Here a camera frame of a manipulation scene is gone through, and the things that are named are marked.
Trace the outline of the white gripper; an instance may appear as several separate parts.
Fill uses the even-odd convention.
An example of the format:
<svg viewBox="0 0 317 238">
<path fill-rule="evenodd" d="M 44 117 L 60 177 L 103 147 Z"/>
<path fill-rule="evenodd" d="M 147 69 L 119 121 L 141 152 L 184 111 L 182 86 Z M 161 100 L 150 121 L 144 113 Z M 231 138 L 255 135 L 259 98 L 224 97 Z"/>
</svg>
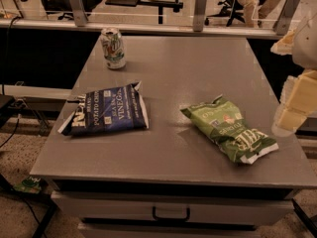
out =
<svg viewBox="0 0 317 238">
<path fill-rule="evenodd" d="M 292 54 L 294 63 L 307 68 L 284 83 L 272 123 L 272 133 L 288 137 L 317 110 L 317 11 L 309 11 L 295 30 L 274 43 L 270 51 L 276 55 Z"/>
</svg>

